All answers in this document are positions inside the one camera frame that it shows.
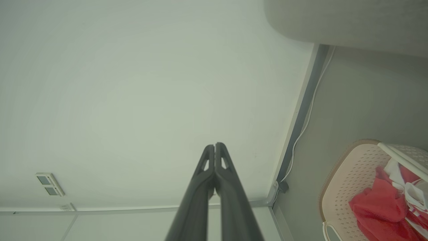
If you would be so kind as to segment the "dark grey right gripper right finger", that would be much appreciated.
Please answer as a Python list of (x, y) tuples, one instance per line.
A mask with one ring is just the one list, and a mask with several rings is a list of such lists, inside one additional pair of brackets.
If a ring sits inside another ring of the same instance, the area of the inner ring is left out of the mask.
[(224, 143), (215, 145), (215, 189), (220, 197), (223, 241), (263, 241), (252, 207)]

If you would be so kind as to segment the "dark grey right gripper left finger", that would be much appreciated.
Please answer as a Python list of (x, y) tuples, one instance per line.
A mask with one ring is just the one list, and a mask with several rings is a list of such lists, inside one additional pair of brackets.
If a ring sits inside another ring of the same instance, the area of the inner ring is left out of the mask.
[(209, 199), (214, 192), (214, 145), (207, 145), (197, 163), (166, 241), (206, 241)]

